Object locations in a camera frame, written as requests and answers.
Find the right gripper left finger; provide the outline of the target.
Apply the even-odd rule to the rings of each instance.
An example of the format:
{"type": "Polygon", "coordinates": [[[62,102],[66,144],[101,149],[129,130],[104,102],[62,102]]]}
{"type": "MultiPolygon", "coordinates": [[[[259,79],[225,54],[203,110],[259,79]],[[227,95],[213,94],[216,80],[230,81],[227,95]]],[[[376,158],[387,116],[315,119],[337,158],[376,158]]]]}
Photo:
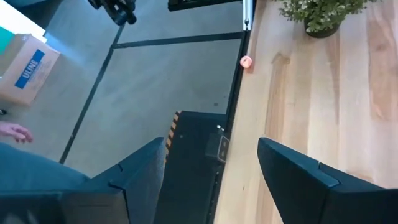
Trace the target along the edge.
{"type": "Polygon", "coordinates": [[[152,223],[164,169],[159,137],[63,196],[61,223],[152,223]]]}

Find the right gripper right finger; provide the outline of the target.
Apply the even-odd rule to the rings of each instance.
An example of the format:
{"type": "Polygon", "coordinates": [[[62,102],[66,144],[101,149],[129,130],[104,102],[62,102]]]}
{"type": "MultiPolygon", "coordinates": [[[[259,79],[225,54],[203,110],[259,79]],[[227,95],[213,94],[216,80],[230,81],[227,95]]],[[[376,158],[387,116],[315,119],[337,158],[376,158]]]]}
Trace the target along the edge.
{"type": "Polygon", "coordinates": [[[259,138],[262,174],[284,223],[397,224],[397,190],[334,169],[259,138]]]}

